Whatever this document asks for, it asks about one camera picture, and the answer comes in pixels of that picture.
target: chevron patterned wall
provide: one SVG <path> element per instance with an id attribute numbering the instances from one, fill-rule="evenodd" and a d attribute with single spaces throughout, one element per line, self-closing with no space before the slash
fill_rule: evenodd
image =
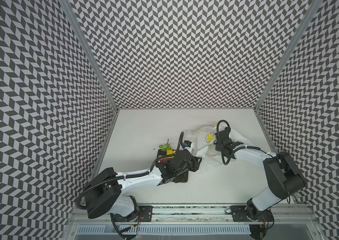
<path id="1" fill-rule="evenodd" d="M 71 0 L 120 108 L 253 107 L 311 0 Z"/>
<path id="2" fill-rule="evenodd" d="M 294 155 L 329 239 L 339 239 L 339 0 L 324 1 L 261 116 L 278 150 Z"/>
<path id="3" fill-rule="evenodd" d="M 111 117 L 57 1 L 0 0 L 0 239 L 60 236 Z"/>

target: lemon print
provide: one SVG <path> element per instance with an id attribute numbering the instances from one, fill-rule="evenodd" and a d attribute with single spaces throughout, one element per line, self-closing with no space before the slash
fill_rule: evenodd
<path id="1" fill-rule="evenodd" d="M 206 136 L 206 141 L 207 142 L 212 142 L 212 140 L 214 140 L 214 134 L 213 133 L 209 133 L 207 136 Z"/>

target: ventilation grille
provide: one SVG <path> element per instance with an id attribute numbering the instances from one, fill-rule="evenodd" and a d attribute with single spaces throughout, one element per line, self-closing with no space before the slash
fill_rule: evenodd
<path id="1" fill-rule="evenodd" d="M 120 229 L 130 227 L 123 224 Z M 160 224 L 143 225 L 130 229 L 123 234 L 136 234 L 138 231 L 142 235 L 234 235 L 251 234 L 247 224 Z M 77 235 L 109 235 L 116 234 L 113 226 L 107 225 L 80 225 Z"/>

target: green leaves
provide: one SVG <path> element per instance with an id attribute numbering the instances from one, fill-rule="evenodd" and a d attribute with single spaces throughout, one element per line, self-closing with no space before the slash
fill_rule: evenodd
<path id="1" fill-rule="evenodd" d="M 159 148 L 161 148 L 162 150 L 172 150 L 171 145 L 168 143 L 168 141 L 165 145 L 159 145 Z"/>

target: white plastic bag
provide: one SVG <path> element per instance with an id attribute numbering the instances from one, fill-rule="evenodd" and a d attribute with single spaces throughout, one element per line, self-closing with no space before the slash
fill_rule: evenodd
<path id="1" fill-rule="evenodd" d="M 223 164 L 220 152 L 215 150 L 214 141 L 216 140 L 215 133 L 216 124 L 211 126 L 201 127 L 194 131 L 186 131 L 183 140 L 191 141 L 193 144 L 192 155 L 201 157 L 202 161 L 199 170 L 196 173 L 203 173 L 209 167 L 216 167 Z M 223 130 L 227 125 L 219 124 L 219 130 Z M 253 146 L 252 142 L 243 137 L 239 132 L 231 127 L 230 138 L 232 141 L 243 142 L 246 145 Z"/>

